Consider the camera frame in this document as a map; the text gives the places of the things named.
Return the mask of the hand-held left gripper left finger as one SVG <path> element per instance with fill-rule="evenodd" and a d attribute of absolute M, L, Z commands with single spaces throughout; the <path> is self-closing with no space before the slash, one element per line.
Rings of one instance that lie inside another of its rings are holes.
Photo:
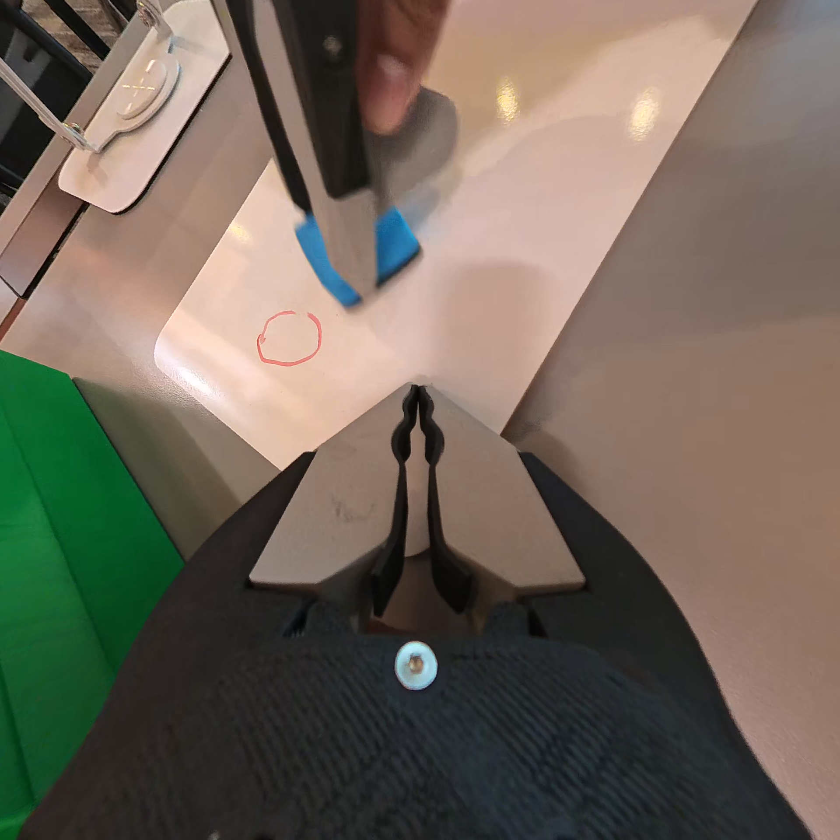
<path fill-rule="evenodd" d="M 318 447 L 250 573 L 259 588 L 381 616 L 403 572 L 406 462 L 418 386 L 393 394 Z"/>

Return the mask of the blue eraser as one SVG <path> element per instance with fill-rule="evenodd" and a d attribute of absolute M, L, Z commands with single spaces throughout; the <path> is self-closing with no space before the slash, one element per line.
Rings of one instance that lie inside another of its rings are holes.
<path fill-rule="evenodd" d="M 344 308 L 354 308 L 362 296 L 333 268 L 315 217 L 307 215 L 295 230 L 302 253 L 316 278 L 330 296 Z M 377 278 L 374 289 L 396 277 L 419 257 L 421 246 L 404 216 L 395 206 L 375 226 Z"/>

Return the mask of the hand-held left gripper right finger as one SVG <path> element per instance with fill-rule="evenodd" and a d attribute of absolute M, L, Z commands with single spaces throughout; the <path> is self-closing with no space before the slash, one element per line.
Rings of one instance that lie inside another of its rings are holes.
<path fill-rule="evenodd" d="M 428 464 L 437 592 L 454 611 L 489 611 L 577 592 L 585 576 L 519 451 L 430 385 L 417 390 Z"/>

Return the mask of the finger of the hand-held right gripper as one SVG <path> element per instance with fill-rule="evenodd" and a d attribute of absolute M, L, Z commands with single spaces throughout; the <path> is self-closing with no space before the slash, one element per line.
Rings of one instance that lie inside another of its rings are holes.
<path fill-rule="evenodd" d="M 229 20 L 245 61 L 272 158 L 293 205 L 315 217 L 332 267 L 364 297 L 374 290 L 377 278 L 377 212 L 371 177 L 368 187 L 345 198 L 328 196 L 274 2 L 225 1 L 216 5 Z"/>
<path fill-rule="evenodd" d="M 400 128 L 364 131 L 364 151 L 375 197 L 402 197 L 439 173 L 452 158 L 459 116 L 445 94 L 421 87 Z"/>

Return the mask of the person's right hand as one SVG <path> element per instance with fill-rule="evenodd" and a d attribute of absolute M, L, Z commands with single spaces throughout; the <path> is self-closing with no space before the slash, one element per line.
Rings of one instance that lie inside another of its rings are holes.
<path fill-rule="evenodd" d="M 449 1 L 358 1 L 355 60 L 360 114 L 381 136 L 398 131 L 434 56 Z"/>

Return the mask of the white whiteboard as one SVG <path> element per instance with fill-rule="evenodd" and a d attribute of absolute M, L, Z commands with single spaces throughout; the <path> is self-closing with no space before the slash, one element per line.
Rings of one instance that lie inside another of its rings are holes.
<path fill-rule="evenodd" d="M 427 84 L 454 158 L 400 208 L 421 254 L 342 307 L 274 162 L 154 347 L 283 469 L 408 381 L 500 432 L 755 2 L 453 2 Z"/>

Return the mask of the green plastic bin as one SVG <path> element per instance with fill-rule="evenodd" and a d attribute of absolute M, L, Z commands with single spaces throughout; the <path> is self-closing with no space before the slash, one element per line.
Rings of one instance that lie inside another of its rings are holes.
<path fill-rule="evenodd" d="M 181 555 L 64 372 L 1 352 L 1 837 L 79 750 Z"/>

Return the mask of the clear acrylic stand foot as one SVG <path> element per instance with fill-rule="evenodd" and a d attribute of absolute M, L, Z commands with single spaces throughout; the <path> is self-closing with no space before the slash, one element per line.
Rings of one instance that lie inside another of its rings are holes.
<path fill-rule="evenodd" d="M 172 54 L 172 27 L 159 2 L 138 1 L 136 8 L 154 40 L 148 50 L 139 50 L 134 55 L 87 129 L 59 120 L 11 66 L 1 61 L 3 81 L 49 130 L 74 149 L 100 154 L 120 135 L 131 133 L 151 121 L 173 93 L 181 66 Z"/>

